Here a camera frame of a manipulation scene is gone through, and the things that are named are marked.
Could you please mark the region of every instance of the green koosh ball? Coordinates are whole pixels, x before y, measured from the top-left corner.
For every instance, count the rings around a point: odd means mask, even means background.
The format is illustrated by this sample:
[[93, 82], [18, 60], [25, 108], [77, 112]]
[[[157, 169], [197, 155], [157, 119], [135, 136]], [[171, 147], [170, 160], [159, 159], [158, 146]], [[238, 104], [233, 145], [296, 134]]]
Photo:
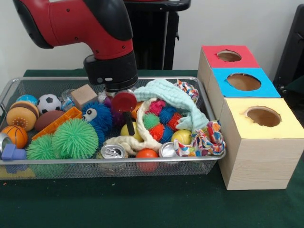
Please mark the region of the green koosh ball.
[[160, 123], [160, 119], [153, 113], [147, 113], [143, 116], [143, 125], [147, 130], [154, 128]]
[[[29, 160], [54, 160], [58, 159], [52, 148], [51, 134], [43, 135], [32, 143], [27, 148], [27, 159]], [[37, 177], [54, 178], [64, 171], [63, 164], [37, 164], [30, 165], [31, 169]]]
[[88, 159], [98, 148], [98, 136], [87, 121], [71, 119], [57, 128], [52, 146], [59, 158]]

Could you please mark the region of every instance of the orange plastic tray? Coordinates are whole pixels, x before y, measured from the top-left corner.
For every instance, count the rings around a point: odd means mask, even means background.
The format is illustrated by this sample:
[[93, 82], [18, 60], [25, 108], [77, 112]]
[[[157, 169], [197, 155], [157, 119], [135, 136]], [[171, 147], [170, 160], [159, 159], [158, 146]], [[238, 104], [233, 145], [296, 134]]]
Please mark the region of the orange plastic tray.
[[52, 134], [56, 131], [56, 129], [63, 124], [65, 121], [69, 119], [80, 119], [82, 117], [81, 111], [79, 111], [77, 108], [72, 107], [70, 110], [68, 110], [66, 113], [64, 113], [61, 117], [56, 119], [53, 123], [51, 123], [49, 126], [45, 127], [41, 132], [34, 135], [32, 137], [32, 140], [37, 139], [40, 136], [43, 136], [45, 134]]

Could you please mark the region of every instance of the metal mesh basket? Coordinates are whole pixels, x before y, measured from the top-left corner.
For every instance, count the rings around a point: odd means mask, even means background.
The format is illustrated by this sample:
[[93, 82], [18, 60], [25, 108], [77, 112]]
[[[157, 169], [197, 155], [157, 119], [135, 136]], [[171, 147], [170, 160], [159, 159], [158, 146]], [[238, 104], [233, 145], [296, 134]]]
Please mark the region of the metal mesh basket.
[[[214, 115], [206, 93], [197, 78], [163, 77], [172, 83], [177, 79], [192, 84], [199, 91], [198, 108], [209, 119]], [[136, 87], [145, 86], [155, 77], [142, 77]], [[6, 127], [5, 115], [16, 99], [24, 94], [40, 97], [43, 94], [61, 93], [67, 89], [79, 88], [89, 81], [86, 77], [35, 77], [19, 78], [10, 81], [0, 96], [2, 109], [1, 129]], [[95, 92], [102, 92], [103, 85], [93, 85]], [[29, 138], [37, 132], [28, 132]], [[107, 138], [116, 137], [120, 129], [113, 129]], [[159, 175], [208, 174], [221, 156], [155, 158], [155, 159], [83, 159], [83, 160], [20, 160], [0, 161], [0, 180], [6, 179], [47, 179], [47, 178], [90, 178], [90, 177], [126, 177]]]

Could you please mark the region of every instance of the soccer ball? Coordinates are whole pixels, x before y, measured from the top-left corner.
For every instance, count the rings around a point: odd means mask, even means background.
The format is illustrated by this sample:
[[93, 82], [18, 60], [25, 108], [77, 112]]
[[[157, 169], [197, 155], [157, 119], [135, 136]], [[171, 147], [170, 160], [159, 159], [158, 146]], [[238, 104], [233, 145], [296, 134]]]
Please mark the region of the soccer ball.
[[37, 108], [40, 114], [47, 113], [49, 111], [61, 109], [61, 102], [60, 100], [53, 94], [46, 94], [39, 98], [37, 102]]

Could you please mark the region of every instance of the wooden cube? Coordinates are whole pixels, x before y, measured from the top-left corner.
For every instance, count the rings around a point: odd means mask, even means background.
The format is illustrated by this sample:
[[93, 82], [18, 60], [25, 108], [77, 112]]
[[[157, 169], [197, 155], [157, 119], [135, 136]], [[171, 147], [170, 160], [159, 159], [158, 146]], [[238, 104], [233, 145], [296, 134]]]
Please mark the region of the wooden cube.
[[281, 97], [260, 68], [214, 68], [207, 95], [219, 119], [225, 97]]
[[260, 68], [246, 46], [202, 46], [199, 60], [198, 79], [206, 91], [213, 68]]
[[71, 95], [73, 97], [76, 108], [79, 110], [82, 110], [84, 105], [89, 102], [98, 101], [98, 95], [88, 84], [74, 90], [71, 92]]
[[226, 98], [220, 117], [228, 190], [285, 189], [304, 150], [304, 129], [283, 98]]

